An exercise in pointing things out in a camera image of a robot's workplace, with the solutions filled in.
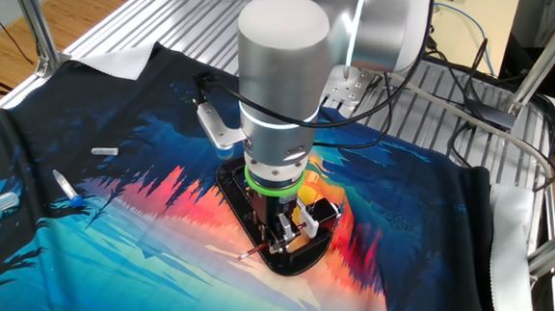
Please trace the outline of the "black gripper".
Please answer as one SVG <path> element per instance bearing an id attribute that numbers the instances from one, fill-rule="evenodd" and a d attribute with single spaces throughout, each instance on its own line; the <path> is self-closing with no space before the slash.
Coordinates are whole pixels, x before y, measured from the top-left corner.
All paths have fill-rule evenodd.
<path id="1" fill-rule="evenodd" d="M 293 225 L 290 223 L 297 206 L 298 195 L 269 196 L 257 191 L 250 191 L 249 197 L 255 212 L 256 226 L 263 234 L 263 242 L 271 254 L 281 254 L 286 245 L 296 239 Z"/>

